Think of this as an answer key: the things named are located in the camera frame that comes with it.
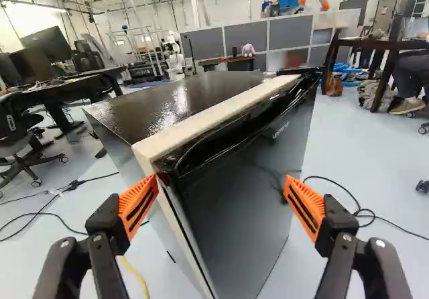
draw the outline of person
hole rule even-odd
[[[418,37],[429,42],[429,32],[419,33]],[[426,104],[418,96],[422,87],[424,87],[425,95],[429,96],[429,51],[422,50],[399,54],[393,70],[393,79],[399,96],[404,99],[389,113],[403,115],[425,108]]]

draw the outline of yellow cable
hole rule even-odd
[[[131,265],[127,262],[125,257],[120,257],[120,258],[123,264],[125,264],[125,267],[127,267],[127,269],[131,271],[134,274],[134,276],[140,281],[141,287],[143,288],[143,292],[145,293],[145,299],[149,299],[149,292],[147,292],[147,286],[143,277],[137,271],[135,271],[133,267],[131,267]]]

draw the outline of monitor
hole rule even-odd
[[[0,53],[0,77],[7,87],[19,86],[22,78],[8,53]]]
[[[365,22],[365,13],[367,11],[368,0],[348,0],[340,3],[340,9],[361,9],[359,22],[357,26],[361,26]]]
[[[9,58],[21,76],[23,84],[46,81],[56,76],[51,62],[40,48],[22,49],[10,53]]]
[[[58,26],[24,36],[20,39],[25,48],[41,48],[50,62],[65,61],[72,58],[72,48]]]

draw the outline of jeans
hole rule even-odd
[[[402,98],[417,97],[422,87],[429,95],[429,52],[424,50],[399,54],[393,78]]]

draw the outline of black office chair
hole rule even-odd
[[[3,181],[0,182],[0,188],[10,183],[22,170],[33,179],[32,186],[39,187],[42,185],[42,181],[30,169],[31,166],[48,163],[52,160],[68,161],[64,154],[45,157],[40,150],[35,149],[23,157],[17,155],[27,144],[34,145],[34,139],[37,140],[37,138],[34,136],[31,127],[43,120],[41,115],[24,115],[21,111],[17,111],[14,102],[20,95],[20,91],[15,91],[0,96],[0,159],[13,157],[12,160],[9,160],[10,169],[0,172],[0,177],[3,178]]]

